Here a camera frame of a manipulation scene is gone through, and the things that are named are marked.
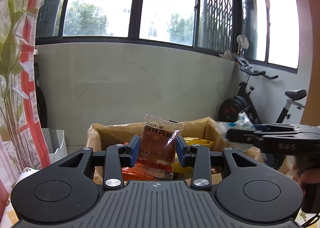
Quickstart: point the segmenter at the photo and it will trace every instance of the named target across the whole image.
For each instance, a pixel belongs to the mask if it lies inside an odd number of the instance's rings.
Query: circular button
[[[56,202],[66,198],[71,187],[63,181],[52,180],[37,185],[33,193],[41,201]]]
[[[194,185],[196,186],[206,186],[209,185],[209,181],[204,178],[198,178],[195,181],[193,181]]]
[[[121,185],[121,181],[116,178],[110,178],[106,181],[107,186],[115,187]]]
[[[280,193],[280,188],[266,180],[254,180],[243,186],[244,194],[252,200],[259,202],[269,202],[276,199]]]

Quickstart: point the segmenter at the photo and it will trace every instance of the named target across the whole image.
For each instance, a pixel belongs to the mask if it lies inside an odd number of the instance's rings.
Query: window sill
[[[286,72],[289,72],[289,73],[292,73],[292,74],[297,74],[298,73],[298,69],[297,68],[291,68],[291,67],[288,67],[288,66],[271,64],[271,63],[267,63],[265,61],[258,61],[258,60],[254,60],[254,59],[247,59],[247,60],[251,64],[270,67],[270,68],[278,69],[278,70],[281,70],[281,71],[286,71]]]
[[[39,37],[36,38],[36,45],[49,45],[49,44],[61,44],[61,43],[85,43],[85,42],[103,42],[103,43],[125,43],[125,44],[138,44],[138,45],[150,45],[161,46],[168,48],[175,48],[180,50],[188,50],[208,55],[219,56],[221,52],[217,52],[210,49],[201,47],[192,47],[187,45],[180,45],[168,42],[161,42],[155,40],[138,39],[132,40],[127,37],[99,37],[99,36],[77,36],[77,37]]]

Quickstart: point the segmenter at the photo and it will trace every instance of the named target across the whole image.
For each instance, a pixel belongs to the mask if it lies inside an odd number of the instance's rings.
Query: bike seat
[[[293,101],[298,101],[307,96],[307,91],[303,89],[297,91],[286,91],[285,95]]]

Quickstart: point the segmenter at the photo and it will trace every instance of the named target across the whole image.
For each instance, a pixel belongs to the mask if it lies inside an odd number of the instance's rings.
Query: white wall
[[[141,122],[145,113],[214,117],[234,66],[206,54],[121,43],[41,45],[38,64],[48,126],[64,129],[67,145],[81,146],[92,123]]]
[[[299,48],[299,65],[298,73],[292,74],[281,70],[276,70],[264,66],[254,66],[256,70],[265,70],[268,75],[279,75],[276,80],[268,80],[262,76],[251,77],[248,83],[255,86],[251,94],[251,99],[258,111],[259,117],[264,123],[275,122],[286,103],[287,97],[284,92],[287,90],[309,89],[312,54],[313,54],[313,34],[312,21],[308,0],[297,0],[299,30],[300,30],[300,48]],[[237,83],[247,81],[248,75],[237,71],[233,94],[238,91]],[[301,121],[303,110],[298,110],[294,106],[290,108],[289,113],[292,115],[284,123],[298,124]]]

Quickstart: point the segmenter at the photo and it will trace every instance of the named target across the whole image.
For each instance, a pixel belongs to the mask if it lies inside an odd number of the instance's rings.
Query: yellow snack bag
[[[211,148],[211,146],[214,144],[213,141],[203,140],[199,138],[192,138],[192,137],[184,138],[184,140],[188,145],[199,144],[207,148]],[[192,167],[182,167],[179,163],[179,159],[176,153],[174,164],[173,164],[173,172],[179,173],[179,174],[192,172]]]

